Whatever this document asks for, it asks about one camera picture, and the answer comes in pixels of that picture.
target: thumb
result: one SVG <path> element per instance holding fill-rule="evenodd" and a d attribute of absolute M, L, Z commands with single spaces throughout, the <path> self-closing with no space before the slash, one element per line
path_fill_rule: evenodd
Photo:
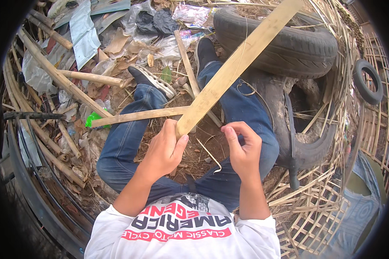
<path fill-rule="evenodd" d="M 229 151 L 231 153 L 234 153 L 241 150 L 242 148 L 238 141 L 238 135 L 236 134 L 233 127 L 230 126 L 225 127 L 224 132 L 225 132 L 226 140 L 228 140 Z"/>
<path fill-rule="evenodd" d="M 176 144 L 176 147 L 174 148 L 172 157 L 175 159 L 181 159 L 183 156 L 183 152 L 185 151 L 185 148 L 187 146 L 187 142 L 189 141 L 188 135 L 183 135 L 179 139 L 179 141 Z"/>

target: left hand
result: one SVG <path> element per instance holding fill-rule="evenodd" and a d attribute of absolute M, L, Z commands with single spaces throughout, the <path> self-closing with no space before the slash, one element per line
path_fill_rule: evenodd
<path fill-rule="evenodd" d="M 151 183 L 171 173 L 182 160 L 189 136 L 183 135 L 176 141 L 176 123 L 172 119 L 164 122 L 161 131 L 151 139 L 147 153 L 137 167 L 136 174 Z"/>

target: black sneaker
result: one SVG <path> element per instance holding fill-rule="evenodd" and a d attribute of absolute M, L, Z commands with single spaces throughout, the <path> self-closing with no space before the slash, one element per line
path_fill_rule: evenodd
<path fill-rule="evenodd" d="M 153 86 L 159 89 L 160 92 L 162 92 L 163 95 L 169 99 L 173 98 L 176 95 L 176 90 L 174 90 L 174 88 L 171 85 L 169 85 L 164 80 L 161 80 L 160 78 L 153 75 L 145 67 L 137 64 L 131 64 L 128 67 L 128 71 L 134 77 L 137 85 L 146 84 L 146 85 Z"/>
<path fill-rule="evenodd" d="M 197 76 L 200 71 L 204 69 L 206 64 L 211 61 L 219 61 L 218 56 L 215 52 L 215 47 L 213 46 L 212 41 L 209 38 L 201 38 L 196 45 L 194 60 L 197 64 Z"/>

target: tire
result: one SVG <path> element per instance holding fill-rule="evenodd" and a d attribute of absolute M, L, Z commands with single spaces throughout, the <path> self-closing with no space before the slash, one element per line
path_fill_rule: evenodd
<path fill-rule="evenodd" d="M 309 24 L 318 21 L 296 14 Z M 232 53 L 261 21 L 239 16 L 232 7 L 219 9 L 213 18 L 216 36 L 222 47 Z M 255 59 L 255 68 L 293 78 L 321 77 L 332 68 L 337 55 L 337 41 L 333 34 L 320 26 L 314 32 L 284 27 Z"/>
<path fill-rule="evenodd" d="M 270 119 L 273 119 L 275 138 L 280 147 L 276 163 L 278 166 L 289 169 L 290 186 L 292 189 L 296 189 L 299 186 L 299 181 L 296 178 L 297 171 L 312 168 L 326 156 L 336 133 L 336 125 L 327 124 L 322 136 L 313 143 L 303 143 L 294 138 L 292 144 L 291 132 L 285 122 L 287 111 L 284 105 L 283 85 L 278 84 L 278 82 L 285 82 L 285 77 L 271 75 L 258 69 L 250 69 L 246 77 L 248 82 L 265 99 L 266 104 L 260 98 L 259 101 Z"/>
<path fill-rule="evenodd" d="M 362 71 L 368 73 L 372 78 L 373 84 L 376 86 L 376 91 L 373 92 L 368 88 L 363 78 Z M 359 59 L 353 68 L 353 82 L 359 91 L 362 98 L 371 105 L 377 105 L 382 100 L 387 99 L 387 96 L 383 94 L 382 80 L 376 69 L 368 61 Z"/>

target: blue jeans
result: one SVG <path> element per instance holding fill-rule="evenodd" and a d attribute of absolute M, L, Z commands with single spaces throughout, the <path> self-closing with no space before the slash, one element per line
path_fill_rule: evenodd
<path fill-rule="evenodd" d="M 203 87 L 219 70 L 222 63 L 211 62 L 198 76 L 199 87 Z M 239 79 L 223 94 L 220 104 L 227 122 L 246 122 L 261 138 L 262 148 L 259 161 L 261 180 L 270 172 L 278 157 L 279 147 L 268 115 L 255 95 L 244 96 L 252 90 L 246 84 L 238 88 Z M 156 88 L 139 84 L 134 92 L 134 102 L 127 105 L 121 114 L 163 108 L 167 100 Z M 105 146 L 97 162 L 99 176 L 115 191 L 121 192 L 132 178 L 138 164 L 134 163 L 137 150 L 149 119 L 114 124 L 109 132 Z M 229 158 L 220 162 L 222 170 L 213 173 L 218 166 L 210 169 L 204 176 L 195 181 L 198 194 L 212 198 L 232 211 L 239 206 L 241 179 L 231 166 Z M 172 179 L 161 177 L 150 190 L 147 204 L 181 192 L 188 192 L 187 184 L 179 184 Z"/>

